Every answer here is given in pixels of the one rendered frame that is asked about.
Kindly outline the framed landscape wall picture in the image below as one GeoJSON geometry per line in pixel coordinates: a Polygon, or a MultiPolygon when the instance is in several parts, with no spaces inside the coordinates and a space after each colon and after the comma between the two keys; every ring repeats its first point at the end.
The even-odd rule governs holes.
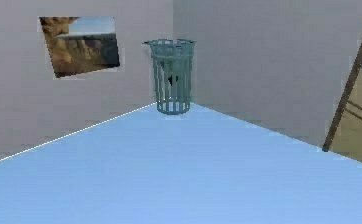
{"type": "Polygon", "coordinates": [[[113,16],[39,17],[57,79],[121,65],[113,16]]]}

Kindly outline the teal slatted waste bin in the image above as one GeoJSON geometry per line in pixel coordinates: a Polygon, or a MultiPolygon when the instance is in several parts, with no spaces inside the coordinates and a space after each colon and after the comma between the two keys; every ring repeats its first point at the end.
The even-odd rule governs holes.
{"type": "Polygon", "coordinates": [[[188,39],[144,41],[150,49],[157,110],[180,115],[191,107],[191,76],[196,42],[188,39]]]}

